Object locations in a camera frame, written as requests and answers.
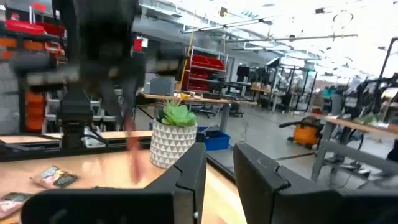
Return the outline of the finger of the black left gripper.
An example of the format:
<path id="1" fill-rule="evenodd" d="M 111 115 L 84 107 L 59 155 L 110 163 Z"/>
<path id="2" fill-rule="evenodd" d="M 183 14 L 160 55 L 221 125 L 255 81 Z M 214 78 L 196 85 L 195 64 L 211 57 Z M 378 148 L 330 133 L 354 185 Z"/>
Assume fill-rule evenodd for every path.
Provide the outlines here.
<path id="1" fill-rule="evenodd" d="M 117 120 L 122 120 L 121 107 L 119 105 L 118 96 L 115 94 L 112 81 L 101 81 L 99 83 L 99 92 L 102 98 L 103 108 L 110 116 L 114 116 Z"/>
<path id="2" fill-rule="evenodd" d="M 128 131 L 132 128 L 135 118 L 136 95 L 139 88 L 139 80 L 137 76 L 127 77 L 121 80 L 123 105 L 123 130 Z"/>

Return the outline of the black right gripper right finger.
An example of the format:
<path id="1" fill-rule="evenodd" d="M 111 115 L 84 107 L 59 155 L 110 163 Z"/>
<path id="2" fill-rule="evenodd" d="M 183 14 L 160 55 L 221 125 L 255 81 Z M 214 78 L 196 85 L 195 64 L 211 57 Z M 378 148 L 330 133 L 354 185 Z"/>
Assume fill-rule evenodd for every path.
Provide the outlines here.
<path id="1" fill-rule="evenodd" d="M 333 189 L 246 143 L 233 147 L 235 182 L 248 223 L 397 223 L 397 191 Z"/>

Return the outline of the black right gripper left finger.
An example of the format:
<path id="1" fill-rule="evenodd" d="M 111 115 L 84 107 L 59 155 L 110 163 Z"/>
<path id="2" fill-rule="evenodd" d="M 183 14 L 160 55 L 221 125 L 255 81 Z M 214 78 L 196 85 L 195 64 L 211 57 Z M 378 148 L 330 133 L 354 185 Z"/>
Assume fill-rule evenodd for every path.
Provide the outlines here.
<path id="1" fill-rule="evenodd" d="M 200 224 L 206 146 L 190 149 L 143 189 L 53 189 L 28 199 L 22 224 Z"/>

